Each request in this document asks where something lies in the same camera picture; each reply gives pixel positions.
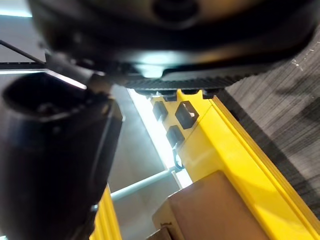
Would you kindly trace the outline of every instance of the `gray floor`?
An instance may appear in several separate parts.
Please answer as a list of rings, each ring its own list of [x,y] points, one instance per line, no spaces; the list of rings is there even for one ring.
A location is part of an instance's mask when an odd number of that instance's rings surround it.
[[[218,96],[319,219],[320,29],[288,63]]]

